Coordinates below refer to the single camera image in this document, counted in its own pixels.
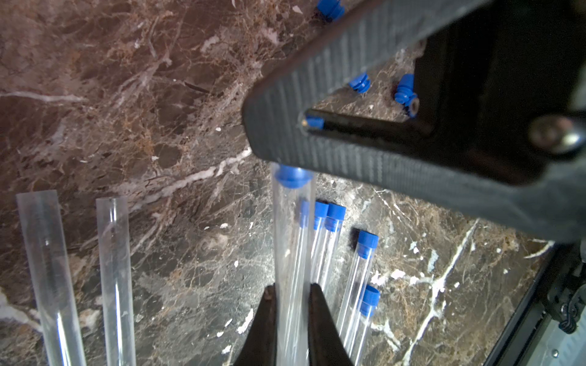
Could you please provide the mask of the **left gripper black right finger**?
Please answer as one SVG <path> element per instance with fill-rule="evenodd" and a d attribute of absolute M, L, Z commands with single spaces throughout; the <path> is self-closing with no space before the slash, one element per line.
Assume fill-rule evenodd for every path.
<path fill-rule="evenodd" d="M 319 284 L 311 284 L 309 293 L 308 351 L 311 366 L 353 366 Z"/>

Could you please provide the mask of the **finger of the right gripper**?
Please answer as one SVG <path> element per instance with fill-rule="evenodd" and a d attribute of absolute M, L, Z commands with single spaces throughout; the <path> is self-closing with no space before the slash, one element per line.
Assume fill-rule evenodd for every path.
<path fill-rule="evenodd" d="M 247 137 L 290 133 L 353 77 L 484 6 L 484 1 L 364 1 L 275 68 L 242 107 Z"/>

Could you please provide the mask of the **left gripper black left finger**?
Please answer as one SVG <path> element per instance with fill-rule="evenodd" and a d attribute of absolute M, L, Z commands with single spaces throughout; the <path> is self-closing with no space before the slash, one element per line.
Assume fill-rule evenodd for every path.
<path fill-rule="evenodd" d="M 234 366 L 273 366 L 277 352 L 277 297 L 275 285 L 267 286 Z"/>

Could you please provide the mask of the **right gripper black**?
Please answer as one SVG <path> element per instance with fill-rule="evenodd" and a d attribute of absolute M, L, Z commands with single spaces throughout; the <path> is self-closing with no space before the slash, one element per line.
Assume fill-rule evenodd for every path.
<path fill-rule="evenodd" d="M 585 237 L 585 4 L 492 1 L 427 39 L 415 118 L 312 111 L 269 159 L 559 242 Z"/>

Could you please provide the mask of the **blue rubber stopper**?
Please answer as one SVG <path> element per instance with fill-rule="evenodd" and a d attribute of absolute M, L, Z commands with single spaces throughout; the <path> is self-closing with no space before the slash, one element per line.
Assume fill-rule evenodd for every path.
<path fill-rule="evenodd" d="M 355 79 L 349 82 L 349 87 L 359 93 L 363 94 L 369 91 L 371 87 L 371 81 L 367 73 L 362 73 L 361 75 L 357 76 Z"/>
<path fill-rule="evenodd" d="M 401 77 L 394 94 L 395 101 L 402 105 L 410 118 L 415 118 L 420 107 L 420 100 L 414 91 L 414 74 Z"/>
<path fill-rule="evenodd" d="M 325 120 L 322 117 L 308 116 L 305 118 L 305 125 L 311 129 L 323 130 Z"/>
<path fill-rule="evenodd" d="M 317 3 L 317 10 L 327 21 L 336 21 L 345 14 L 345 8 L 340 0 L 320 0 Z"/>

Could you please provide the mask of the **clear test tube blue stopper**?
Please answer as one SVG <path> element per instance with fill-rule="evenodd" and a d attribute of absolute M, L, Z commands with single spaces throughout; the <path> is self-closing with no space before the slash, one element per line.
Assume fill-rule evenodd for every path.
<path fill-rule="evenodd" d="M 134 304 L 128 203 L 96 200 L 102 307 L 108 365 L 135 365 Z"/>
<path fill-rule="evenodd" d="M 314 174 L 271 164 L 277 298 L 277 365 L 308 364 L 308 297 Z"/>
<path fill-rule="evenodd" d="M 380 291 L 369 284 L 378 247 L 378 236 L 361 230 L 349 267 L 346 288 L 337 317 L 337 330 L 350 361 L 358 365 L 363 355 L 369 327 L 380 300 Z"/>
<path fill-rule="evenodd" d="M 311 247 L 311 283 L 327 292 L 331 263 L 345 221 L 346 208 L 338 204 L 315 203 L 314 239 Z"/>

